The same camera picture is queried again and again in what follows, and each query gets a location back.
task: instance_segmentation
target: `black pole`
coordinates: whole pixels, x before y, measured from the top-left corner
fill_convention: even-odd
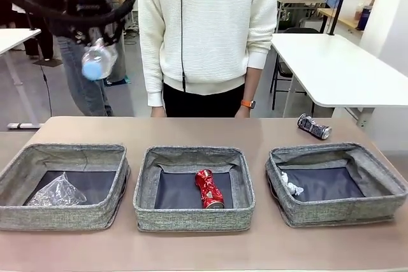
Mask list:
[[[337,21],[339,20],[340,10],[342,9],[343,0],[339,0],[337,5],[336,14],[334,15],[333,24],[331,25],[329,35],[334,35],[334,29],[336,28]]]

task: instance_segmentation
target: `crushed black can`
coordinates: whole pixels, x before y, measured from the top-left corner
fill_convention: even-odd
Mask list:
[[[298,127],[320,140],[326,140],[330,136],[330,133],[332,133],[331,127],[317,124],[308,114],[300,115],[298,119]]]

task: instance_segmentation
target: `red soda can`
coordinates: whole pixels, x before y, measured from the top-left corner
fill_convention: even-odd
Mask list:
[[[200,170],[196,174],[196,185],[201,190],[203,208],[224,208],[224,198],[215,186],[211,170]]]

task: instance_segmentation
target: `can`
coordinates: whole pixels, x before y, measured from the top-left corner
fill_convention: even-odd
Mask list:
[[[204,169],[197,172],[196,185],[201,191],[203,208],[224,208],[224,198],[215,186],[211,170]]]
[[[300,115],[298,119],[298,127],[320,140],[326,140],[330,136],[330,133],[332,133],[331,127],[317,124],[308,114]]]

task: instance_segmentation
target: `sweater cuff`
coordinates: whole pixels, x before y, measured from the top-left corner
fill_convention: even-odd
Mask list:
[[[266,57],[268,54],[264,54],[262,52],[249,52],[248,58],[248,67],[256,68],[256,69],[263,69],[266,62]]]
[[[161,99],[161,92],[148,92],[147,93],[147,105],[158,108],[163,106],[163,100]]]

